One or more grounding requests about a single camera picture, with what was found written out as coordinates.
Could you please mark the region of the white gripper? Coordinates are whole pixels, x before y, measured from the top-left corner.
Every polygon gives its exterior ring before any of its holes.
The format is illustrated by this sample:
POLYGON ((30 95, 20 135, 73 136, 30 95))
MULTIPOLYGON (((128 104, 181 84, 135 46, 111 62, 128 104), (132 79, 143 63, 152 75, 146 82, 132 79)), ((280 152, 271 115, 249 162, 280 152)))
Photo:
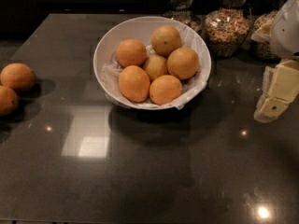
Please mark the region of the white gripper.
POLYGON ((254 119, 267 123, 283 114, 299 94, 299 62, 295 61, 299 59, 299 0, 287 0, 273 21, 254 22, 253 28, 251 39, 270 41, 271 52, 282 59, 263 72, 263 94, 254 119))

